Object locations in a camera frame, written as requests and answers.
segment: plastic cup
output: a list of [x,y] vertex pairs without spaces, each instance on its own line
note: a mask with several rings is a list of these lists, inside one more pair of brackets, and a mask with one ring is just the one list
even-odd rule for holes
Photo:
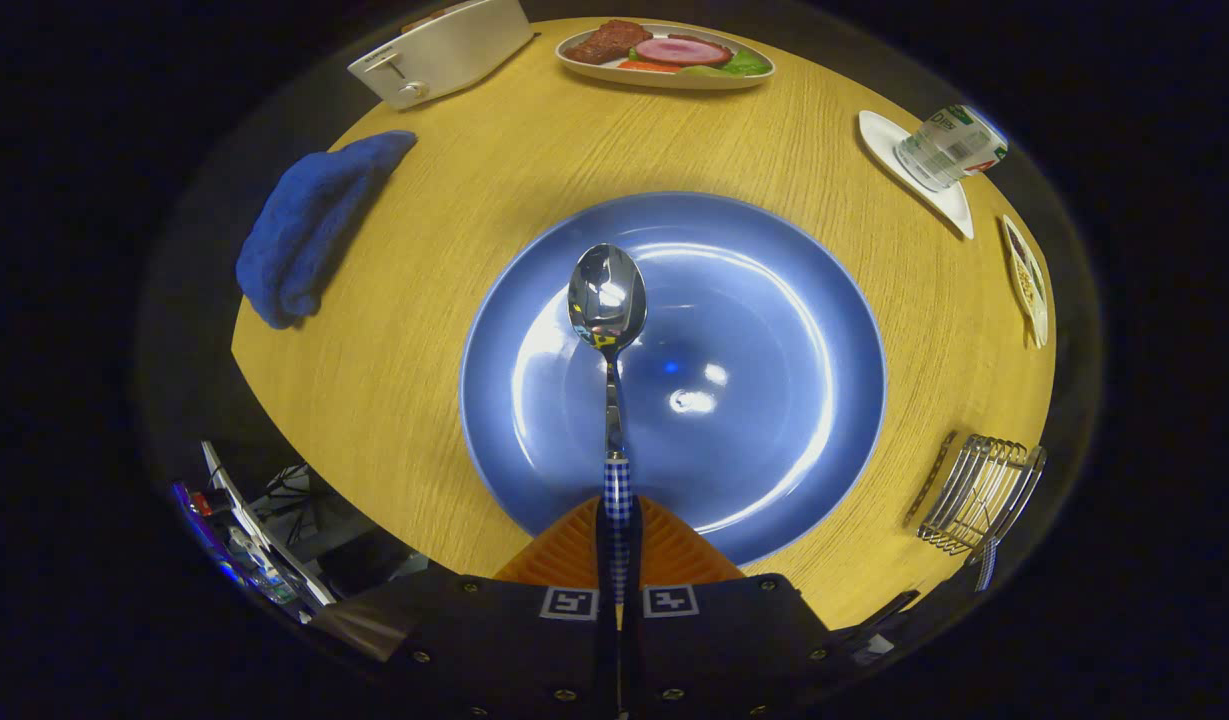
[[1010,141],[978,111],[949,104],[893,146],[893,156],[916,182],[946,190],[962,178],[999,163]]

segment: metal spoon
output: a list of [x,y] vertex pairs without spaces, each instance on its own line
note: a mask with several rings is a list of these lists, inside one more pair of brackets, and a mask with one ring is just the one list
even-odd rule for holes
[[627,252],[597,245],[583,252],[569,278],[569,322],[574,332],[605,355],[605,514],[613,532],[614,602],[623,602],[627,543],[622,530],[632,515],[632,491],[619,398],[618,354],[645,327],[645,281]]

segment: wooden table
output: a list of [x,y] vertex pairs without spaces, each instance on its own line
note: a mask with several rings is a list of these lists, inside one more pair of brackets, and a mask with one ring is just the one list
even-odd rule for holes
[[907,129],[919,119],[760,42],[745,38],[779,72],[748,91],[637,88],[560,68],[556,44],[605,20],[535,23],[541,36],[485,81],[406,113],[377,106],[336,143],[390,129],[419,138],[320,313],[277,332],[242,303],[234,355],[249,387],[372,520],[442,565],[494,574],[530,537],[481,483],[458,424],[458,360],[490,284],[544,229],[597,202],[736,197],[842,260],[889,364],[882,436],[860,483],[814,532],[745,570],[787,575],[826,625],[855,624],[906,589],[928,592],[964,562],[902,527],[939,442],[961,429],[1034,445],[1050,405],[1058,329],[1040,350],[1026,342],[997,225],[1008,213],[1031,240],[1026,219],[972,177],[976,238],[961,238],[858,136],[858,111]]

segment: blue cloth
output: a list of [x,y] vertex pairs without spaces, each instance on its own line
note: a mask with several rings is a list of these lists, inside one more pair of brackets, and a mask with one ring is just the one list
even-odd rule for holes
[[316,315],[364,214],[418,138],[386,131],[285,170],[236,260],[236,281],[267,324],[288,328]]

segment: small plate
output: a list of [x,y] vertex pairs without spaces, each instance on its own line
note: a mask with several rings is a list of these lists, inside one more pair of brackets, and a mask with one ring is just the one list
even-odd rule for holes
[[912,188],[917,195],[924,197],[925,202],[929,202],[934,209],[943,213],[944,217],[952,220],[952,225],[956,225],[956,229],[960,229],[967,240],[975,240],[975,217],[970,215],[970,199],[965,195],[965,188],[961,187],[961,183],[952,184],[946,190],[930,190],[924,184],[916,182],[916,178],[893,156],[893,147],[897,147],[898,143],[907,140],[907,136],[912,135],[912,133],[897,127],[897,124],[893,124],[887,118],[873,113],[873,111],[860,111],[858,113],[858,131],[862,133],[862,140],[866,145],[866,150],[870,150],[875,158],[880,160],[880,163],[885,165],[885,168],[893,177],[897,177],[903,184]]
[[1011,259],[1010,279],[1015,288],[1018,307],[1029,319],[1031,338],[1036,346],[1045,346],[1045,343],[1050,342],[1050,306],[1045,303],[1047,295],[1045,274],[1040,272],[1040,263],[1036,263],[1036,256],[1024,240],[1023,231],[1008,215],[1000,215],[1000,233]]
[[587,37],[591,37],[591,34],[596,32],[595,29],[578,33],[576,36],[560,42],[560,44],[556,47],[556,59],[560,60],[565,68],[569,68],[574,70],[574,72],[581,74],[583,76],[607,79],[611,82],[623,82],[627,85],[640,85],[645,87],[675,87],[678,90],[737,90],[739,87],[760,85],[768,81],[769,77],[774,77],[774,72],[778,72],[778,66],[774,64],[774,60],[769,59],[768,55],[761,53],[761,50],[756,50],[755,47],[745,45],[742,42],[735,41],[732,37],[725,37],[723,34],[696,29],[692,27],[662,26],[655,23],[642,23],[642,27],[654,33],[654,37],[666,37],[669,34],[692,34],[702,38],[703,41],[710,41],[717,44],[725,45],[732,53],[747,50],[748,53],[760,57],[760,59],[764,60],[764,63],[768,63],[771,65],[771,71],[762,72],[758,76],[691,76],[691,74],[653,72],[653,70],[628,70],[618,68],[618,64],[626,61],[627,58],[610,60],[610,63],[605,63],[602,65],[590,65],[570,60],[562,54],[564,50],[569,50],[570,47],[578,45],[579,42],[586,41]]
[[458,378],[481,478],[532,534],[601,493],[605,360],[565,311],[599,242],[645,278],[645,331],[619,355],[633,491],[742,565],[815,527],[855,485],[885,407],[866,300],[819,241],[746,202],[661,192],[546,231],[495,281]]

